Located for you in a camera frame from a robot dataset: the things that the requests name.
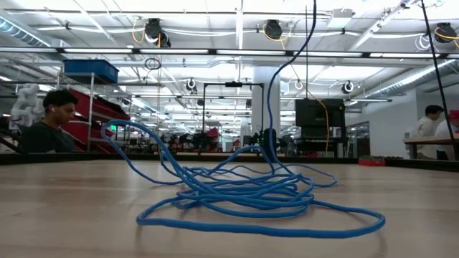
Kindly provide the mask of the white building column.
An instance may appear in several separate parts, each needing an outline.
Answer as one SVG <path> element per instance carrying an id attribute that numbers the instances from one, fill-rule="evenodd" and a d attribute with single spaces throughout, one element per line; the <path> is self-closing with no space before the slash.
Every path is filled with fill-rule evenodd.
<path id="1" fill-rule="evenodd" d="M 278 67 L 253 67 L 252 71 L 252 134 L 269 128 L 270 116 L 267 104 L 273 119 L 273 130 L 280 135 L 280 75 L 277 75 L 269 87 L 270 81 Z"/>

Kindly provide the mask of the small red box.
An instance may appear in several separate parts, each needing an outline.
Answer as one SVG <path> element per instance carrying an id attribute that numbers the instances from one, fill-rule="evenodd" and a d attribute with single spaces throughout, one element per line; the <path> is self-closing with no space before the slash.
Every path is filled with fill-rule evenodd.
<path id="1" fill-rule="evenodd" d="M 372 167 L 386 166 L 384 157 L 380 157 L 380 156 L 362 156 L 358 159 L 358 164 L 360 166 L 372 166 Z"/>

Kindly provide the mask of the long light bar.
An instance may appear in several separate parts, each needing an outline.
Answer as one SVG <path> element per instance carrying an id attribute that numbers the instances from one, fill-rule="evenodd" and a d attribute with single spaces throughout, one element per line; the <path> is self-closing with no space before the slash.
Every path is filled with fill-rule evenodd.
<path id="1" fill-rule="evenodd" d="M 407 52 L 329 52 L 251 49 L 144 49 L 144 48 L 75 48 L 75 47 L 0 47 L 0 52 L 40 54 L 165 54 L 165 55 L 224 55 L 260 57 L 323 57 L 323 58 L 376 58 L 376 59 L 459 59 L 457 53 Z"/>

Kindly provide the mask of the black monitor on cart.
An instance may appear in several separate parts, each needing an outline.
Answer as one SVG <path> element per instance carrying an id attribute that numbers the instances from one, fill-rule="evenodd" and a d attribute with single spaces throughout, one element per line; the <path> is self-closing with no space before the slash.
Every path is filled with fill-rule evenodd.
<path id="1" fill-rule="evenodd" d="M 339 156 L 339 146 L 347 142 L 345 105 L 342 99 L 301 99 L 295 101 L 295 125 L 300 136 L 295 139 L 298 155 L 322 153 Z"/>

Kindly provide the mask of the blue storage bin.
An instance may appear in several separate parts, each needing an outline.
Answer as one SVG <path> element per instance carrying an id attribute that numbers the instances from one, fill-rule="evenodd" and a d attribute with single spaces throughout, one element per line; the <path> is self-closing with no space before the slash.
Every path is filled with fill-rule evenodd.
<path id="1" fill-rule="evenodd" d="M 90 84 L 117 84 L 119 70 L 104 59 L 66 59 L 64 75 L 76 82 Z"/>

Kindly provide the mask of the thin black diagonal rod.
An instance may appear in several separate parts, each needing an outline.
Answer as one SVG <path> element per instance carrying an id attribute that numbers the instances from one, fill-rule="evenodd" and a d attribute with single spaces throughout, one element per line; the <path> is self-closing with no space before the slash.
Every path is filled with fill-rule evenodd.
<path id="1" fill-rule="evenodd" d="M 421 2 L 421 9 L 422 9 L 422 13 L 423 13 L 424 21 L 425 21 L 426 30 L 427 30 L 427 36 L 428 36 L 429 43 L 430 43 L 430 51 L 431 51 L 431 54 L 432 54 L 432 60 L 433 60 L 434 68 L 435 68 L 437 86 L 438 86 L 438 89 L 440 91 L 440 98 L 441 98 L 442 106 L 443 106 L 444 113 L 445 113 L 445 124 L 447 125 L 447 128 L 448 128 L 448 137 L 449 138 L 453 138 L 454 133 L 453 133 L 453 129 L 452 129 L 452 124 L 450 122 L 450 116 L 449 116 L 449 112 L 448 112 L 448 105 L 447 105 L 446 98 L 445 98 L 445 93 L 444 93 L 444 90 L 443 90 L 443 84 L 442 84 L 442 80 L 441 80 L 441 76 L 440 76 L 439 65 L 438 65 L 438 62 L 437 62 L 437 52 L 436 52 L 435 47 L 434 47 L 433 38 L 432 38 L 432 32 L 431 32 L 431 29 L 430 29 L 430 23 L 429 23 L 429 19 L 427 17 L 427 10 L 426 10 L 426 6 L 425 6 L 425 0 L 420 0 L 420 2 Z M 449 150 L 446 151 L 446 156 L 448 157 L 449 161 L 457 161 L 457 159 L 455 159 L 455 156 L 454 156 L 453 146 L 452 145 L 451 145 L 451 148 L 452 148 L 451 151 L 449 151 Z"/>

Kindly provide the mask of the black background robot station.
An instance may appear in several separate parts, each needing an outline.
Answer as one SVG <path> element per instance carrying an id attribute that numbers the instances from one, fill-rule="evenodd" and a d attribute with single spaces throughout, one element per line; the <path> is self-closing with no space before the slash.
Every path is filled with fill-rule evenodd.
<path id="1" fill-rule="evenodd" d="M 212 83 L 207 83 L 205 82 L 203 85 L 203 105 L 202 105 L 202 133 L 205 133 L 205 119 L 207 116 L 207 111 L 206 111 L 206 98 L 207 98 L 207 87 L 209 86 L 225 86 L 225 87 L 231 87 L 231 88 L 239 88 L 243 86 L 258 86 L 261 90 L 261 129 L 264 129 L 264 105 L 265 105 L 265 84 L 264 83 L 251 83 L 251 82 L 212 82 Z"/>

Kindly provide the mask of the metal shelf with red bins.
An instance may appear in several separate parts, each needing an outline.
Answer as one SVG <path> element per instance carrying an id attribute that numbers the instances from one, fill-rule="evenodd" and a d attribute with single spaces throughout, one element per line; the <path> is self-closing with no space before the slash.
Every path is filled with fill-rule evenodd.
<path id="1" fill-rule="evenodd" d="M 120 105 L 95 93 L 95 77 L 90 76 L 89 80 L 88 85 L 67 86 L 78 103 L 74 117 L 62 129 L 74 140 L 77 152 L 114 153 L 114 148 L 103 138 L 101 128 L 111 120 L 129 120 L 130 116 Z"/>

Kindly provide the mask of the wooden table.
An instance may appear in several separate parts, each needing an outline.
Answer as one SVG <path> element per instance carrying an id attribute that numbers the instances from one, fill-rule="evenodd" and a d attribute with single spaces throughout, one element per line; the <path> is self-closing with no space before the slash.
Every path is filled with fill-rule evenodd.
<path id="1" fill-rule="evenodd" d="M 417 159 L 418 145 L 452 145 L 455 159 L 459 159 L 459 135 L 449 137 L 428 137 L 428 138 L 404 138 L 403 143 L 410 145 L 412 149 L 412 157 Z"/>

